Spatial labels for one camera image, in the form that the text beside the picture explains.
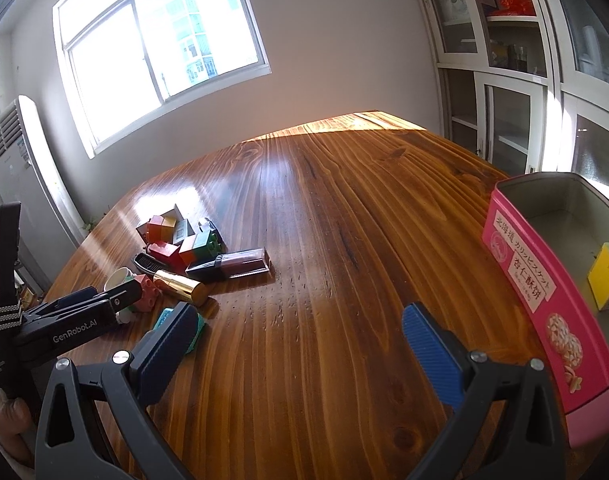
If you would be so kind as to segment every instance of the silver screw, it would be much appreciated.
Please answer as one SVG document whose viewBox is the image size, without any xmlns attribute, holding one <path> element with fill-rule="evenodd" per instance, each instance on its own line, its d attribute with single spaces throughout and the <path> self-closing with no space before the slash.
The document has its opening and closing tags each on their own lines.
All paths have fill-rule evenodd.
<svg viewBox="0 0 609 480">
<path fill-rule="evenodd" d="M 121 365 L 122 363 L 126 363 L 129 361 L 129 352 L 126 350 L 120 350 L 113 354 L 113 362 L 116 365 Z"/>
<path fill-rule="evenodd" d="M 474 350 L 469 355 L 471 357 L 471 361 L 473 361 L 474 363 L 485 363 L 487 362 L 487 359 L 489 359 L 489 357 L 480 350 Z"/>
<path fill-rule="evenodd" d="M 533 370 L 538 370 L 539 372 L 544 370 L 544 363 L 540 359 L 531 359 L 531 362 L 529 364 L 531 365 L 531 368 L 533 368 Z"/>
<path fill-rule="evenodd" d="M 71 361 L 69 361 L 69 359 L 66 357 L 58 359 L 56 363 L 56 370 L 64 370 L 67 366 L 69 366 L 70 363 Z"/>
</svg>

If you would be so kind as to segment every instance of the pink tin box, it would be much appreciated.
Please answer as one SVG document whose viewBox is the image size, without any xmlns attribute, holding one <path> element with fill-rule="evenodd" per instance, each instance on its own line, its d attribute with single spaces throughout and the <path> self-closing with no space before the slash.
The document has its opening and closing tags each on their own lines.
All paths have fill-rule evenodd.
<svg viewBox="0 0 609 480">
<path fill-rule="evenodd" d="M 609 310 L 587 274 L 609 242 L 609 200 L 574 173 L 498 182 L 484 243 L 516 290 L 549 358 L 571 447 L 609 432 Z"/>
</svg>

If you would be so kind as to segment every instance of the white air conditioner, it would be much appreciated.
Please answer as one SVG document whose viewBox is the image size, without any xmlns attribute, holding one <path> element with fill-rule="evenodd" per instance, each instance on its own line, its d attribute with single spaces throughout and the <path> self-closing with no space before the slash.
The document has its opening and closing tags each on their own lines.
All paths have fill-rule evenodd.
<svg viewBox="0 0 609 480">
<path fill-rule="evenodd" d="M 19 260 L 46 292 L 88 232 L 23 95 L 0 115 L 0 196 L 22 204 Z"/>
</svg>

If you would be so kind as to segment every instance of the table surface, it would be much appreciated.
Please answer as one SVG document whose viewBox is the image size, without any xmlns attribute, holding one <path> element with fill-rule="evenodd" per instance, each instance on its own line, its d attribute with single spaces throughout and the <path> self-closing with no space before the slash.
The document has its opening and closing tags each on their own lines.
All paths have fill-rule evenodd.
<svg viewBox="0 0 609 480">
<path fill-rule="evenodd" d="M 447 413 L 400 327 L 422 301 L 470 349 L 545 360 L 517 295 L 481 241 L 504 175 L 383 112 L 283 130 L 203 156 L 127 193 L 73 255 L 48 298 L 134 269 L 135 227 L 177 203 L 210 217 L 230 251 L 265 246 L 273 277 L 219 284 L 207 327 L 153 422 L 200 479 L 403 479 Z M 76 364 L 131 349 L 159 312 L 70 352 Z M 118 458 L 139 469 L 113 422 Z M 466 469 L 479 463 L 497 410 Z M 588 452 L 568 452 L 569 478 Z"/>
</svg>

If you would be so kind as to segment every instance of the gold cylinder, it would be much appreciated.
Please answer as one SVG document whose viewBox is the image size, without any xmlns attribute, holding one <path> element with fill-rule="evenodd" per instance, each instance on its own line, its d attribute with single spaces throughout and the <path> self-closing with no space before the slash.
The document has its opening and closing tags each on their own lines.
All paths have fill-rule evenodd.
<svg viewBox="0 0 609 480">
<path fill-rule="evenodd" d="M 201 306 L 209 295 L 210 287 L 186 276 L 159 270 L 153 276 L 153 284 L 182 301 Z"/>
</svg>

